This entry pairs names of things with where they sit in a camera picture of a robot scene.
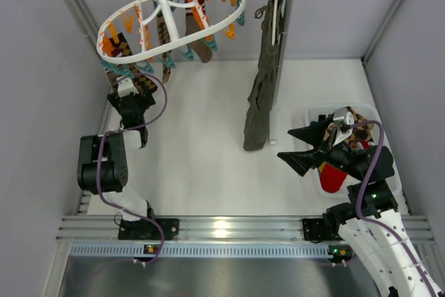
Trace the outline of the large yellow brown argyle sock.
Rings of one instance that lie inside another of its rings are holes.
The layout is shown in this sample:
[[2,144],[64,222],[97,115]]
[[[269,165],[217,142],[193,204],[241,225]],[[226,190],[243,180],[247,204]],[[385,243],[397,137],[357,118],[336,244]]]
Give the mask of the large yellow brown argyle sock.
[[[362,115],[350,106],[337,110],[337,113],[340,111],[346,115],[346,125],[356,125],[366,121]],[[372,128],[372,124],[360,125],[347,129],[346,132],[342,132],[334,121],[329,121],[324,132],[323,140],[332,142],[332,146],[345,143],[351,147],[352,150],[366,149],[375,142],[371,133]]]

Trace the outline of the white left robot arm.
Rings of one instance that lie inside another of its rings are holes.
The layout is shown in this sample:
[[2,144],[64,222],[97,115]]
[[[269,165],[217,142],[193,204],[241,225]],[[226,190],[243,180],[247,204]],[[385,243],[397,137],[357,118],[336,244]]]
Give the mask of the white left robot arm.
[[119,239],[159,240],[154,210],[130,187],[127,163],[129,150],[141,149],[147,144],[144,114],[155,105],[154,98],[151,93],[129,93],[124,97],[111,93],[107,99],[121,116],[124,131],[81,137],[77,183],[81,190],[101,194],[107,204],[123,210],[118,223]]

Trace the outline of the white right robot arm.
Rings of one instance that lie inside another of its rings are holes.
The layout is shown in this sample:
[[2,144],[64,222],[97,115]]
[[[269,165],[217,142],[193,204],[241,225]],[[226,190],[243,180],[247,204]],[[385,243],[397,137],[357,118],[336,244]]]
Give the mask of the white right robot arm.
[[[377,143],[365,150],[352,150],[346,140],[356,128],[366,126],[379,129]],[[348,187],[349,201],[327,209],[323,220],[331,234],[353,249],[380,296],[443,296],[444,290],[431,278],[415,250],[386,183],[394,175],[394,160],[384,145],[382,123],[330,115],[288,133],[313,147],[305,152],[278,153],[300,176],[328,162],[360,181]]]

